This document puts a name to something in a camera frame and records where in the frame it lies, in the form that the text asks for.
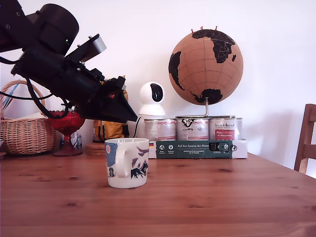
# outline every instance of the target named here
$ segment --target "basket handle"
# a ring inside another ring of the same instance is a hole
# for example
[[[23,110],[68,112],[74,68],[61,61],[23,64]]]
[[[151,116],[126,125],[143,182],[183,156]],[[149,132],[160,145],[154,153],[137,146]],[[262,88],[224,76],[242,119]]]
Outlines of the basket handle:
[[[13,81],[10,81],[7,85],[5,85],[1,91],[6,93],[6,91],[13,85],[15,84],[24,84],[24,85],[27,85],[27,82],[24,81],[24,80],[13,80]],[[36,86],[32,85],[33,87],[33,90],[37,93],[37,95],[41,98],[43,97],[43,94],[36,88]],[[0,108],[1,108],[1,113],[0,113],[0,118],[1,119],[4,119],[4,114],[3,114],[3,98],[4,98],[4,95],[0,95]],[[46,106],[45,104],[45,100],[41,100],[41,103],[42,105]]]

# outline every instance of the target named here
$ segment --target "globe stand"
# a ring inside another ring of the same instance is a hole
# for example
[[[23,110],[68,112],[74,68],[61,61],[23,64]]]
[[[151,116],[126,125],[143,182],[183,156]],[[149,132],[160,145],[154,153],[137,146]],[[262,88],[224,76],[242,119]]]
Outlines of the globe stand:
[[[205,115],[184,115],[184,116],[176,116],[176,119],[185,119],[185,118],[207,118],[208,117],[208,97],[205,98]]]
[[[176,119],[202,119],[202,118],[208,118],[208,119],[227,119],[227,118],[235,118],[233,115],[224,115],[224,116],[209,116],[208,115],[208,97],[205,98],[205,115],[184,115],[184,116],[176,116]]]

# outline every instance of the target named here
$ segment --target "globe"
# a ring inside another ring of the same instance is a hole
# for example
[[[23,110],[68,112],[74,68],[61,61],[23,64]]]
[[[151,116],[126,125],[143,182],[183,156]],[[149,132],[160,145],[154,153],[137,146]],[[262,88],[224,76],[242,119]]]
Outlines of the globe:
[[[199,30],[185,36],[174,48],[169,77],[175,91],[186,101],[218,103],[237,88],[243,60],[236,42],[218,30]]]

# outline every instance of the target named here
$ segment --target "mug handle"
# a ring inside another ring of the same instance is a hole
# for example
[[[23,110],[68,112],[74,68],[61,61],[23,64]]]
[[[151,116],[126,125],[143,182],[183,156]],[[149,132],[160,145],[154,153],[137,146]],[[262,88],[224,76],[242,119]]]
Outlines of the mug handle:
[[[116,154],[116,173],[118,178],[126,178],[128,176],[128,170],[125,165],[125,153],[126,149],[117,150]]]

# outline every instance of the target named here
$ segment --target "food can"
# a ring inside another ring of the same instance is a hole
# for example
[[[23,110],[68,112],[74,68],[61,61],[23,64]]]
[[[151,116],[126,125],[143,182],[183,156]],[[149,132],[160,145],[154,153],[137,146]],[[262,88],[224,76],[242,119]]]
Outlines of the food can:
[[[208,118],[178,118],[178,141],[207,141]]]
[[[176,120],[167,119],[144,119],[144,138],[150,141],[175,141]]]
[[[242,118],[211,118],[210,140],[242,140]]]

